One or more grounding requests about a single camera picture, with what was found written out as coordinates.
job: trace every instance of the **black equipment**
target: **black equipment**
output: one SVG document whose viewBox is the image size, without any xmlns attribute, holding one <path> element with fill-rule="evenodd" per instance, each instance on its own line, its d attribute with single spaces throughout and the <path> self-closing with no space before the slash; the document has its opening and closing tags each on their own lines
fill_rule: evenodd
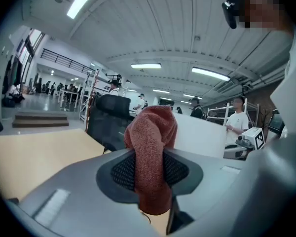
<svg viewBox="0 0 296 237">
<path fill-rule="evenodd" d="M 244 8 L 244 0 L 227 0 L 222 3 L 223 13 L 226 21 L 231 29 L 237 28 L 237 21 L 239 16 L 243 15 L 241 9 Z"/>
<path fill-rule="evenodd" d="M 271 117 L 270 123 L 268 124 L 268 130 L 274 132 L 277 135 L 281 135 L 285 124 L 279 114 L 278 110 L 273 111 L 273 116 Z"/>
</svg>

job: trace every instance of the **black cable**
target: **black cable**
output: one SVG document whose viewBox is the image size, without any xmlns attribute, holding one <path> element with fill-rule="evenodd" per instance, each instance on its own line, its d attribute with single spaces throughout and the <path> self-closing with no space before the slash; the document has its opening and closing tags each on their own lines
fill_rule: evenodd
<svg viewBox="0 0 296 237">
<path fill-rule="evenodd" d="M 147 218 L 148 218 L 148 220 L 149 220 L 149 224 L 151 224 L 151 220 L 150 220 L 150 218 L 147 216 L 147 215 L 145 215 Z"/>
</svg>

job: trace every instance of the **floor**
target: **floor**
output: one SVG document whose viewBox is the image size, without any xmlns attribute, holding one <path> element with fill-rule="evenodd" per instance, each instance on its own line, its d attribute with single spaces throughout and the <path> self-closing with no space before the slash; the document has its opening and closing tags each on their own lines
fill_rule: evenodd
<svg viewBox="0 0 296 237">
<path fill-rule="evenodd" d="M 34 95 L 23 95 L 25 100 L 20 104 L 16 104 L 15 108 L 25 109 L 25 110 L 37 110 L 37 111 L 65 111 L 65 112 L 78 112 L 79 103 L 77 108 L 74 108 L 74 103 L 63 102 L 60 108 L 60 103 L 58 104 L 58 96 L 47 95 L 45 93 L 36 93 Z"/>
<path fill-rule="evenodd" d="M 3 131 L 0 135 L 18 135 L 18 134 L 32 134 L 32 133 L 45 133 L 55 132 L 70 129 L 85 130 L 85 125 L 79 119 L 79 103 L 77 108 L 74 109 L 74 103 L 68 104 L 63 102 L 63 107 L 57 103 L 58 96 L 46 95 L 38 93 L 35 95 L 23 95 L 25 100 L 20 104 L 16 104 L 15 108 L 2 107 L 2 125 Z M 48 113 L 65 113 L 68 117 L 69 126 L 63 127 L 46 127 L 46 128 L 13 128 L 12 122 L 14 116 L 18 112 L 48 112 Z"/>
</svg>

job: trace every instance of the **wooden table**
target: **wooden table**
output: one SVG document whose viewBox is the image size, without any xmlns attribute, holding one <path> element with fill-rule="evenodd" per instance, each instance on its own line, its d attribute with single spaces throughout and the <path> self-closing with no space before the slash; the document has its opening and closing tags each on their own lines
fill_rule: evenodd
<svg viewBox="0 0 296 237">
<path fill-rule="evenodd" d="M 4 198 L 22 200 L 64 167 L 101 156 L 103 150 L 81 129 L 0 136 L 0 192 Z M 169 211 L 147 216 L 155 230 L 165 236 Z"/>
</svg>

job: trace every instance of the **gray plastic surface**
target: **gray plastic surface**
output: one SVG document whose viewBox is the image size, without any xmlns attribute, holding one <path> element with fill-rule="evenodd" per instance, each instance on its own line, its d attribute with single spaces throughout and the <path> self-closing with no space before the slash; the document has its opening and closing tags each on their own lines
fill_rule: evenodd
<svg viewBox="0 0 296 237">
<path fill-rule="evenodd" d="M 94 233 L 99 233 L 100 236 L 158 236 L 140 214 L 136 204 L 113 202 L 96 184 L 95 177 L 99 167 L 128 151 L 113 152 L 62 169 L 27 195 L 20 202 L 21 209 L 32 216 L 56 189 L 64 189 L 71 194 L 49 227 L 55 233 L 66 237 L 88 237 L 94 236 Z M 243 165 L 243 162 L 237 160 L 204 157 L 179 150 L 170 151 L 204 169 L 200 186 L 191 195 L 178 197 L 180 209 L 192 217 L 204 214 L 235 180 L 236 174 L 220 169 L 225 165 Z M 198 203 L 191 203 L 190 199 L 196 199 Z"/>
<path fill-rule="evenodd" d="M 180 210 L 195 221 L 171 236 L 260 236 L 296 194 L 296 135 L 251 152 L 246 161 L 171 151 L 204 171 L 193 193 L 177 197 Z M 26 196 L 20 207 L 32 216 L 56 189 L 65 189 L 71 195 L 50 225 L 53 232 L 65 237 L 158 236 L 136 204 L 113 202 L 96 185 L 99 167 L 126 152 L 64 168 Z M 242 170 L 237 174 L 233 169 Z"/>
</svg>

